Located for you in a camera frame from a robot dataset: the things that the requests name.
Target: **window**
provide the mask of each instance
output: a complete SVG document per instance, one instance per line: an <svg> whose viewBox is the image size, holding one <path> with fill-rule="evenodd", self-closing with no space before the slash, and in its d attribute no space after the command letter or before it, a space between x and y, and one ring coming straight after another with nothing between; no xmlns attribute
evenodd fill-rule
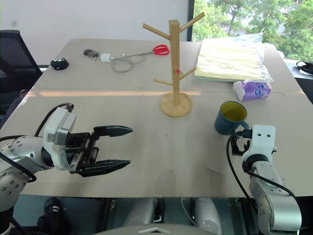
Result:
<svg viewBox="0 0 313 235"><path fill-rule="evenodd" d="M313 0L195 0L192 41L263 32L285 58L313 61Z"/></svg>

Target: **red scissors handle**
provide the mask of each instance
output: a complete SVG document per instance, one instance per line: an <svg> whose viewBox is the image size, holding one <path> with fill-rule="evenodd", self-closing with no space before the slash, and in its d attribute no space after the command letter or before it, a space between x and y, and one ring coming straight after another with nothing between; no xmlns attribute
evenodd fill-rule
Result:
<svg viewBox="0 0 313 235"><path fill-rule="evenodd" d="M170 53L170 50L166 45L162 44L153 48L153 53L155 55L168 55Z"/></svg>

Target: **white wall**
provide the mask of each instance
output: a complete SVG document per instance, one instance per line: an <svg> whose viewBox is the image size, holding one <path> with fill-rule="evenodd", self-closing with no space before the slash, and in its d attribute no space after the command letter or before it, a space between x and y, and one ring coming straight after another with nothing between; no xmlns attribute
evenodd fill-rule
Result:
<svg viewBox="0 0 313 235"><path fill-rule="evenodd" d="M168 32L187 22L188 0L2 0L1 29L21 32L37 64L49 64L71 38L165 40L142 23ZM186 40L186 31L180 36Z"/></svg>

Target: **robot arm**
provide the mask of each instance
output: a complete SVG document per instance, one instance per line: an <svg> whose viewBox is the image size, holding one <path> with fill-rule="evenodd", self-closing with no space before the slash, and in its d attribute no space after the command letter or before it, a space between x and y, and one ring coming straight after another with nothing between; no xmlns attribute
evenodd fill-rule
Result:
<svg viewBox="0 0 313 235"><path fill-rule="evenodd" d="M96 161L96 141L101 136L122 136L133 130L126 126L98 126L94 132L75 133L71 131L76 120L72 114L73 105L57 108L45 125L44 137L21 136L1 149L0 159L0 235L9 232L13 207L30 176L12 166L13 161L30 174L40 170L68 170L83 177L108 174L121 169L131 161Z"/></svg>
<svg viewBox="0 0 313 235"><path fill-rule="evenodd" d="M253 125L251 130L238 132L251 139L244 152L238 150L236 137L232 140L234 155L242 155L244 172L252 175L249 188L258 204L258 226L264 235L297 234L301 227L301 211L294 195L273 166L272 153L276 152L276 129L273 126ZM277 187L256 176L264 177L283 187Z"/></svg>

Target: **headphones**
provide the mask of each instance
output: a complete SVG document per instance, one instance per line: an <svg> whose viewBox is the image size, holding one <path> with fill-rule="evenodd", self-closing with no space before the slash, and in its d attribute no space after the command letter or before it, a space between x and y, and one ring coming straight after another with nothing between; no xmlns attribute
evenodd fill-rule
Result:
<svg viewBox="0 0 313 235"><path fill-rule="evenodd" d="M297 65L298 69L313 74L313 61L310 62L298 61L295 65Z"/></svg>

